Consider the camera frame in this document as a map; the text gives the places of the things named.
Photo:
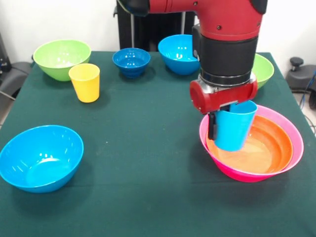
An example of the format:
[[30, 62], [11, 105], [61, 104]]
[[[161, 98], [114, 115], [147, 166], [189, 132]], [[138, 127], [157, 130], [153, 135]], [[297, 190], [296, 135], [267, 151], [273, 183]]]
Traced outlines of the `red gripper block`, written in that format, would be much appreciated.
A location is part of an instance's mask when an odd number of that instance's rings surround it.
[[233, 87], [214, 87], [208, 85], [199, 76], [198, 79], [190, 82], [190, 97], [193, 106], [202, 114], [208, 114], [208, 138], [217, 139], [217, 121], [214, 111], [229, 105], [229, 112], [237, 111], [237, 104], [251, 100], [258, 90], [256, 76], [252, 73], [250, 80]]

